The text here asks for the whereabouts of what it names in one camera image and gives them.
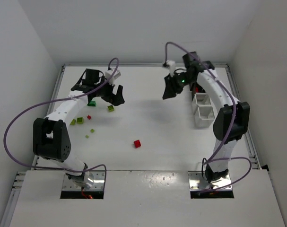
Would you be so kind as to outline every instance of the white table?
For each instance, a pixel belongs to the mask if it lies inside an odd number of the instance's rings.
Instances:
[[[65,67],[54,97],[65,97],[85,68]],[[234,199],[191,199],[187,171],[200,170],[202,158],[213,152],[212,127],[194,127],[188,90],[162,100],[165,69],[122,66],[120,71],[116,84],[124,86],[125,104],[109,113],[109,104],[97,98],[96,107],[85,107],[78,115],[85,123],[69,127],[78,157],[89,167],[103,163],[109,169],[104,199],[61,200],[63,172],[28,171],[11,227],[284,226],[265,170],[253,170],[234,185]],[[217,72],[230,89],[226,69],[217,68]],[[135,149],[134,140],[142,146]],[[248,157],[246,144],[240,140],[232,156]],[[41,158],[37,163],[55,166]],[[232,181],[247,168],[244,161],[230,162]]]

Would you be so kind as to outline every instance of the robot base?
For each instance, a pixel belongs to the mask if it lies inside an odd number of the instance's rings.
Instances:
[[[194,171],[188,172],[190,182],[191,199],[215,199],[215,198],[234,198],[232,186],[226,187],[213,192],[205,192],[208,189],[216,189],[224,185],[230,184],[230,176],[226,175],[225,178],[212,181],[208,183],[203,177],[201,172]]]
[[[81,191],[81,187],[69,180],[65,175],[61,189],[61,199],[87,199],[86,196],[91,195],[93,199],[104,198],[104,171],[89,171],[86,186]]]

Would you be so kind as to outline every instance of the red cube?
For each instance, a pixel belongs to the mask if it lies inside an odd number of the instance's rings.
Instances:
[[[140,140],[136,140],[136,141],[134,141],[134,145],[135,145],[135,148],[139,148],[139,147],[141,147]]]

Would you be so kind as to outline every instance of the small red cube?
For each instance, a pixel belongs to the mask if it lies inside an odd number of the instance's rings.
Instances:
[[[141,147],[140,140],[136,140],[136,141],[134,141],[134,145],[135,145],[135,148],[139,148],[139,147]]]

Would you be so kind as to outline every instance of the green cube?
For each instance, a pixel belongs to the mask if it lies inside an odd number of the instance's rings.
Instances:
[[[109,105],[107,108],[109,109],[109,112],[113,112],[114,111],[114,107],[112,105]]]
[[[70,125],[75,125],[76,124],[76,120],[73,119]]]
[[[91,101],[87,104],[88,106],[96,106],[96,102],[95,101]]]
[[[78,117],[77,118],[77,124],[83,124],[83,117]]]

